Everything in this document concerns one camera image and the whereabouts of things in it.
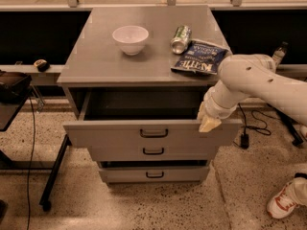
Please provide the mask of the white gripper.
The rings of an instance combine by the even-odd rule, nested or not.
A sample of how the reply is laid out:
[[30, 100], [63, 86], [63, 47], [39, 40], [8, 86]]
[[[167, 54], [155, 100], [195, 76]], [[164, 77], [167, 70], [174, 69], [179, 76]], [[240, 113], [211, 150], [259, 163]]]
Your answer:
[[197, 115], [197, 119], [201, 120], [199, 132], [210, 132], [218, 127], [222, 123], [221, 120], [228, 118], [236, 110], [237, 104], [236, 93], [224, 88], [210, 87], [203, 97]]

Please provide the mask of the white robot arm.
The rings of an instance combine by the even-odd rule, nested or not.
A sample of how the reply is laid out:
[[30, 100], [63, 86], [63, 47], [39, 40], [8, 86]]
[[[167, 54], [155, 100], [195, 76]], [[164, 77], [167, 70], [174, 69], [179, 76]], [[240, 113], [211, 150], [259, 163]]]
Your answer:
[[255, 97], [303, 126], [307, 126], [307, 83], [275, 73], [266, 55], [231, 55], [218, 68], [218, 81], [205, 93], [198, 120], [199, 132], [210, 132], [228, 118], [237, 104]]

